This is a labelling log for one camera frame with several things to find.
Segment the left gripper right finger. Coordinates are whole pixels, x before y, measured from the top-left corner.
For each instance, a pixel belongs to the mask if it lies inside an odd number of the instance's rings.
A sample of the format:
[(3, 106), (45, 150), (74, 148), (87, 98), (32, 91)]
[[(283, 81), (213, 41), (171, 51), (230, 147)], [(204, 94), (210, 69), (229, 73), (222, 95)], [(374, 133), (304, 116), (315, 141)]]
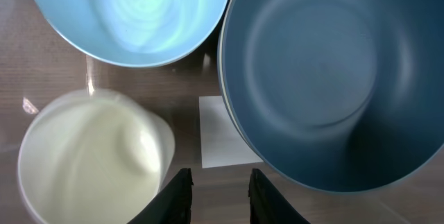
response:
[(309, 224), (259, 169), (253, 169), (248, 185), (251, 224)]

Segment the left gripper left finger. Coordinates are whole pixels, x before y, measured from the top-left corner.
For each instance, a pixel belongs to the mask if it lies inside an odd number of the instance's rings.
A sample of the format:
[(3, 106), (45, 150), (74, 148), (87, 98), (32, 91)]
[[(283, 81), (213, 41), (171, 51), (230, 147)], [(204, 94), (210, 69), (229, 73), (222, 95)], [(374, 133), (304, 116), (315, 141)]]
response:
[(190, 224), (193, 185), (191, 169), (180, 169), (128, 224)]

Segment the pale green plastic cup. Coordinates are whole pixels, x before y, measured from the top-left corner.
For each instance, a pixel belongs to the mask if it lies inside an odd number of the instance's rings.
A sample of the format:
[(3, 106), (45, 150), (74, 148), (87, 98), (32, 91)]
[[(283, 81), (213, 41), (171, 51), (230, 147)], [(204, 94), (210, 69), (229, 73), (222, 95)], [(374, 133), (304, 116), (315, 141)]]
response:
[(174, 152), (169, 124), (134, 100), (69, 92), (28, 127), (19, 191), (37, 223), (128, 223), (160, 192)]

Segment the dark blue plate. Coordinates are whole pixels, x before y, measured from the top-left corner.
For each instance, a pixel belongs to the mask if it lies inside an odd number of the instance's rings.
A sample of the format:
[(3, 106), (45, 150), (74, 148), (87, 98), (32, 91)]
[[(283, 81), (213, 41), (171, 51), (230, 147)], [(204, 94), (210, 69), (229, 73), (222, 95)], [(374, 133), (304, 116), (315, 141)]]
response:
[(218, 61), (239, 134), (306, 187), (377, 189), (443, 147), (443, 0), (230, 0)]

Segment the light blue bowl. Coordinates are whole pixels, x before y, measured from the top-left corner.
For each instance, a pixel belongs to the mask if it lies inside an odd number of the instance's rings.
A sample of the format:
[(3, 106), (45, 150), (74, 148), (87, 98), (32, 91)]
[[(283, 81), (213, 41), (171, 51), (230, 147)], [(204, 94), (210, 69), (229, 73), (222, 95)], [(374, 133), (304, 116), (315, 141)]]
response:
[(195, 51), (228, 0), (34, 0), (79, 51), (121, 67), (159, 67)]

